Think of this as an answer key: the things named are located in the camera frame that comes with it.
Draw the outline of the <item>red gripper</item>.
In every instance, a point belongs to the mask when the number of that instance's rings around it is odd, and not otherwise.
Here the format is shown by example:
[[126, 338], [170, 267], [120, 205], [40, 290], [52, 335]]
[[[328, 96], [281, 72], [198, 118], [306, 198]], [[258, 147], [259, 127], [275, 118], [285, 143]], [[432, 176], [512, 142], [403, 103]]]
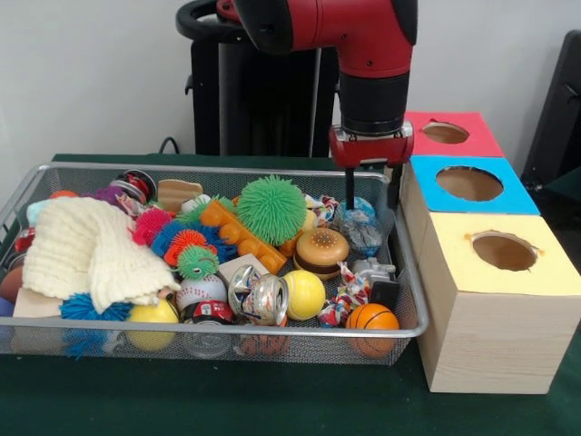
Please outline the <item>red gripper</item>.
[[354, 169], [366, 164], [381, 164], [393, 167], [389, 181], [389, 208], [396, 210], [399, 203], [402, 164], [412, 155], [414, 129], [410, 121], [405, 121], [394, 134], [384, 136], [363, 136], [344, 131], [333, 125], [329, 131], [331, 155], [339, 167], [345, 169], [346, 198], [348, 210], [354, 209], [355, 181]]

